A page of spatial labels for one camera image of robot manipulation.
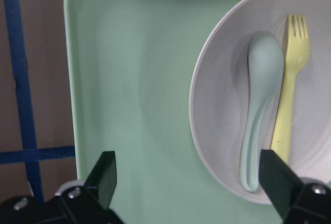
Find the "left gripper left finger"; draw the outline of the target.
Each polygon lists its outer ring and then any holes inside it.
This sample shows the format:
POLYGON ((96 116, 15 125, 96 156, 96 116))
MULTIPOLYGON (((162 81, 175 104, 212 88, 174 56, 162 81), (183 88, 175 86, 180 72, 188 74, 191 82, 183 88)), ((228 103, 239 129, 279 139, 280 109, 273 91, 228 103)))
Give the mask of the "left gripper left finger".
POLYGON ((117 185, 115 151, 102 152, 84 187, 103 208, 109 208, 117 185))

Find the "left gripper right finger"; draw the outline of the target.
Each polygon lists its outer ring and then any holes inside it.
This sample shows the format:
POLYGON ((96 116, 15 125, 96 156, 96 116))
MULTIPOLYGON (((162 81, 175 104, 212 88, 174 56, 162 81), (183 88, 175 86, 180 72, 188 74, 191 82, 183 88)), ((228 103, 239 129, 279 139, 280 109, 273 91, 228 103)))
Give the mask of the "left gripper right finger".
POLYGON ((259 183, 282 219, 286 218, 304 186, 273 150, 260 152, 259 183))

